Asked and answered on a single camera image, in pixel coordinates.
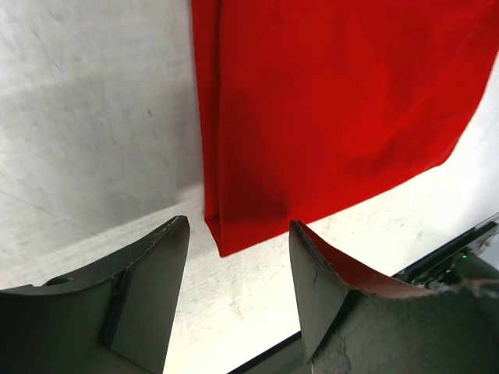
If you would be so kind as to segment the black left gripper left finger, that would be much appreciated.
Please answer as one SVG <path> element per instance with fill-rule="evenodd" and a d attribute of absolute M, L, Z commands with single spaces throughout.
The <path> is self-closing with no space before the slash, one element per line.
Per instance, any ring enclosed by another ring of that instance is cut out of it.
<path fill-rule="evenodd" d="M 40 286 L 3 290 L 2 372 L 163 372 L 189 236 L 173 217 Z"/>

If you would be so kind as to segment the red t shirt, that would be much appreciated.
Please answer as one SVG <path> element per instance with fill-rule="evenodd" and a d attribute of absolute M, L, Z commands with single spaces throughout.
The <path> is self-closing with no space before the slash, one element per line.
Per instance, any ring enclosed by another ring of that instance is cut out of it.
<path fill-rule="evenodd" d="M 204 220 L 221 256 L 444 163 L 498 53 L 495 1 L 194 1 Z"/>

